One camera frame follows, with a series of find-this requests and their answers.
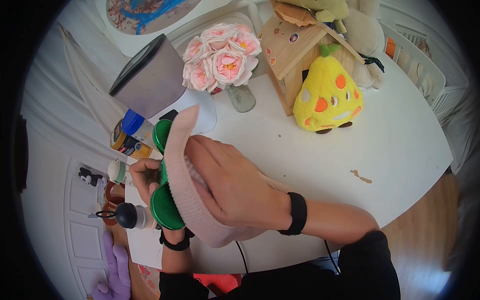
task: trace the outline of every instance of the black wrist strap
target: black wrist strap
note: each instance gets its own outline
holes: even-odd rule
[[[163,230],[162,230],[159,241],[160,241],[160,244],[166,246],[169,249],[172,249],[174,251],[183,251],[188,249],[188,247],[190,247],[190,238],[193,238],[194,236],[195,235],[188,228],[185,228],[185,238],[183,239],[183,241],[181,241],[178,244],[172,244],[169,241],[167,241],[167,239],[163,235]]]
[[[292,203],[292,224],[287,230],[279,230],[283,235],[298,235],[303,230],[305,222],[307,222],[307,204],[305,198],[295,192],[289,192],[290,201]]]

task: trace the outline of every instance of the purple plush toy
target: purple plush toy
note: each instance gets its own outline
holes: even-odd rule
[[[108,285],[99,281],[92,290],[95,300],[128,300],[130,299],[130,274],[128,272],[128,253],[120,245],[113,245],[110,232],[103,232],[103,246],[107,257],[110,277]]]

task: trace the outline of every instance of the white curtain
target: white curtain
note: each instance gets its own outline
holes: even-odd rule
[[[125,155],[110,148],[110,133],[96,122],[82,99],[56,25],[47,32],[27,74],[22,114],[29,132],[89,166],[106,172],[111,160],[126,161]]]
[[[73,81],[97,123],[105,133],[110,134],[127,112],[127,108],[108,94],[111,83],[102,69],[87,57],[70,33],[61,26],[60,32]]]
[[[108,92],[129,59],[109,39],[94,1],[71,1],[58,22],[73,81],[95,120],[110,134],[127,108]]]

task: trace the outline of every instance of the wooden floor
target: wooden floor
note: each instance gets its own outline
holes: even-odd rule
[[[415,205],[382,229],[388,237],[402,299],[435,299],[447,282],[449,273],[443,269],[455,241],[457,201],[455,177],[443,175]],[[118,224],[108,230],[115,243],[128,250],[125,230]],[[132,299],[157,299],[131,259],[129,267]]]

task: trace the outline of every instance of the white bottle cap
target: white bottle cap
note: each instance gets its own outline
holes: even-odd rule
[[[126,176],[126,164],[118,159],[112,160],[108,165],[108,176],[111,182],[123,183]]]

